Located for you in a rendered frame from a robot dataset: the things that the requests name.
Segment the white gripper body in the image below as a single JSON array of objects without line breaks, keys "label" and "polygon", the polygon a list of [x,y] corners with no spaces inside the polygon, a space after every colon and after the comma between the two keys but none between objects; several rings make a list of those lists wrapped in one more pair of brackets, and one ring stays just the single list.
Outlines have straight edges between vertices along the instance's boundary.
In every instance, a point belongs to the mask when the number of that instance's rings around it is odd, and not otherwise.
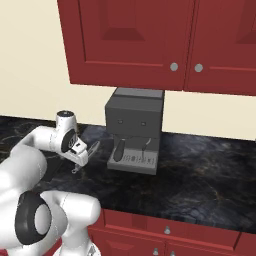
[{"label": "white gripper body", "polygon": [[87,151],[83,151],[82,153],[75,153],[72,150],[69,150],[62,154],[62,157],[72,161],[79,166],[85,166],[88,163],[88,153]]}]

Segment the silver metal tongs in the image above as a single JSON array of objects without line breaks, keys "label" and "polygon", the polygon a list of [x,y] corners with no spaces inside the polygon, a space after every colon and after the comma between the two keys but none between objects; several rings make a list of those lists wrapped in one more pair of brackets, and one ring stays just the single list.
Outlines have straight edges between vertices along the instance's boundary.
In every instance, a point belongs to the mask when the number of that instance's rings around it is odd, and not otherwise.
[{"label": "silver metal tongs", "polygon": [[[91,159],[94,154],[97,152],[97,150],[99,149],[100,147],[100,142],[99,141],[96,141],[91,147],[90,149],[88,150],[88,159]],[[82,166],[76,164],[74,169],[72,170],[72,173],[73,174],[76,174],[77,172],[79,172],[80,170],[82,169]]]}]

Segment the grey coffee machine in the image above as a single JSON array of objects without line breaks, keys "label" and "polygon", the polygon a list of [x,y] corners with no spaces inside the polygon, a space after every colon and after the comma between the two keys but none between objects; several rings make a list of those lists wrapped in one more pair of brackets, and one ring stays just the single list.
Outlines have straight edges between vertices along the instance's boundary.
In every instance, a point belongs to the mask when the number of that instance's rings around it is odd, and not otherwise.
[{"label": "grey coffee machine", "polygon": [[163,90],[117,88],[105,105],[114,146],[109,169],[155,175],[162,132]]}]

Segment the red drawer front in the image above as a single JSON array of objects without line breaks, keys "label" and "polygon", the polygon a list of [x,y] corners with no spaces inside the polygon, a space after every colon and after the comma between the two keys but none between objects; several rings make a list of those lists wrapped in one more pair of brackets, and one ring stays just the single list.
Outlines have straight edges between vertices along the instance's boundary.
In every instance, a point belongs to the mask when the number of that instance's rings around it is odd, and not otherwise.
[{"label": "red drawer front", "polygon": [[256,256],[256,234],[243,232],[240,235],[235,252],[239,256]]},{"label": "red drawer front", "polygon": [[[180,242],[194,243],[200,246],[209,246],[229,251],[235,249],[240,236],[238,231],[108,209],[104,210],[104,220],[108,228],[136,230],[140,233],[148,233]],[[166,226],[169,226],[171,231],[168,235],[164,234]]]}]

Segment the red base cupboard door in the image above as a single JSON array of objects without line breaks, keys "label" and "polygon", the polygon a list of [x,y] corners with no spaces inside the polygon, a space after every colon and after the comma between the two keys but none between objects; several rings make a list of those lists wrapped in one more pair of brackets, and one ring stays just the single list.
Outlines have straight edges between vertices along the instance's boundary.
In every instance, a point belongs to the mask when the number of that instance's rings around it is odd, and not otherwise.
[{"label": "red base cupboard door", "polygon": [[189,245],[180,245],[168,242],[166,244],[165,256],[170,256],[170,252],[175,251],[176,256],[235,256],[234,253],[218,251],[208,248],[198,248]]},{"label": "red base cupboard door", "polygon": [[158,256],[165,253],[162,241],[98,229],[90,229],[89,234],[102,256],[154,256],[154,248]]}]

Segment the wide red wall cupboard door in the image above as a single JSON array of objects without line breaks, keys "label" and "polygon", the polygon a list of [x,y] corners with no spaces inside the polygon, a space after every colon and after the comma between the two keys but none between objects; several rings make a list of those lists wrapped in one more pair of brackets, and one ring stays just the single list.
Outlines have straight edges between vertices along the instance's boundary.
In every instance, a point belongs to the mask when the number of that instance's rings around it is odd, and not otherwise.
[{"label": "wide red wall cupboard door", "polygon": [[181,90],[194,3],[57,0],[70,82]]}]

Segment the narrow red wall cupboard door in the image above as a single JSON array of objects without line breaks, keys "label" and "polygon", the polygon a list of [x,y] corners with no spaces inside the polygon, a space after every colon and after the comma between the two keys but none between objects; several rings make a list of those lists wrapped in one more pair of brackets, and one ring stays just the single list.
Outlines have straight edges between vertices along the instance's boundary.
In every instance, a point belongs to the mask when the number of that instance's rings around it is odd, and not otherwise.
[{"label": "narrow red wall cupboard door", "polygon": [[256,0],[195,1],[185,89],[256,96]]}]

